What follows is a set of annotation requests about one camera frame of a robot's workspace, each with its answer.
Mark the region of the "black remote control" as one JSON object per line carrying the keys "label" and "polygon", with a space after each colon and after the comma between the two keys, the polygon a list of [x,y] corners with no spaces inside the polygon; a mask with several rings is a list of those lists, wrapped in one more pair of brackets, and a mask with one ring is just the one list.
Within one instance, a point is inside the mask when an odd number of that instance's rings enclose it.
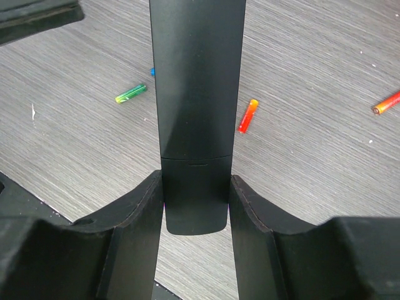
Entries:
{"label": "black remote control", "polygon": [[151,1],[152,52],[166,227],[225,228],[244,1]]}

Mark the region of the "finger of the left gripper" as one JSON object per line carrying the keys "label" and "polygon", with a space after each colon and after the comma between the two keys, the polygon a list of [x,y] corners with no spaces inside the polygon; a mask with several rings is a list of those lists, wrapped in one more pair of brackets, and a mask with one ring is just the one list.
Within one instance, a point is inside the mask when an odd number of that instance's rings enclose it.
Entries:
{"label": "finger of the left gripper", "polygon": [[83,19],[77,0],[3,0],[1,45]]}

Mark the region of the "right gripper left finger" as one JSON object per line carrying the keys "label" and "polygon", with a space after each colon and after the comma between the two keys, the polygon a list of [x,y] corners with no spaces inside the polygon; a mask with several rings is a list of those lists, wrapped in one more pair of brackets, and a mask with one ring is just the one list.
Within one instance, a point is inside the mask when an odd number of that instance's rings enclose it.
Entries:
{"label": "right gripper left finger", "polygon": [[150,299],[162,217],[159,171],[69,225],[1,217],[1,298]]}

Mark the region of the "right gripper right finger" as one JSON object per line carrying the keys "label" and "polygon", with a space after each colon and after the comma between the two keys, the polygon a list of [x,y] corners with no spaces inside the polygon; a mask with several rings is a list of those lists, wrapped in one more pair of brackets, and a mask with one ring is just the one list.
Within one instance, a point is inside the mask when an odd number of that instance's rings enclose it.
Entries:
{"label": "right gripper right finger", "polygon": [[399,219],[303,221],[231,178],[229,212],[241,299],[398,299]]}

